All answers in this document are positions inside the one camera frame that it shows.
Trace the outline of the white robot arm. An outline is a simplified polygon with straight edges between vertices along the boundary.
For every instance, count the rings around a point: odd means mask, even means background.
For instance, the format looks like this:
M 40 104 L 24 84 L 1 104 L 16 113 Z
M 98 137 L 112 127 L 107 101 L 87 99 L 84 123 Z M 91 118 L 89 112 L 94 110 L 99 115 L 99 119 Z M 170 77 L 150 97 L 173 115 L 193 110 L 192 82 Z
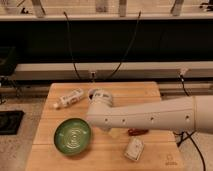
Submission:
M 187 96 L 113 107 L 112 94 L 99 89 L 93 94 L 87 121 L 104 130 L 133 128 L 213 134 L 213 96 Z

